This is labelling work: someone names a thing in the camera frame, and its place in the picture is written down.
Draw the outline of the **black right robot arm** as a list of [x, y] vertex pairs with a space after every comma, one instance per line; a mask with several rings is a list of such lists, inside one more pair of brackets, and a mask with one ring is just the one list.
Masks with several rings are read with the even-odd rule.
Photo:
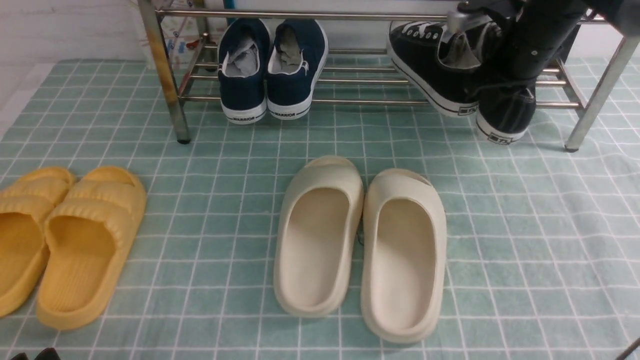
[[470, 76], [468, 92], [492, 88], [526, 88], [583, 15], [600, 15], [626, 37], [639, 36], [637, 0], [465, 0], [446, 16], [448, 29], [462, 33], [485, 21], [502, 31], [489, 57]]

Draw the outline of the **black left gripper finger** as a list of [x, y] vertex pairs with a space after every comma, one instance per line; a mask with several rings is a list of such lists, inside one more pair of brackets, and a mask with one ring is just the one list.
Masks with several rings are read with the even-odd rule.
[[[29, 360], [27, 353], [21, 352], [14, 355], [10, 360]], [[55, 348], [45, 348], [38, 355], [33, 358], [34, 360], [61, 360], [60, 355]]]

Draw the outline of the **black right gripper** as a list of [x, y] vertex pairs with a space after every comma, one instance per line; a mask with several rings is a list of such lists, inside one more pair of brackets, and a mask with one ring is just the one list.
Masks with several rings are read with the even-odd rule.
[[583, 0], [464, 0], [446, 16], [461, 33], [490, 20], [501, 35], [467, 85], [534, 85], [587, 12]]

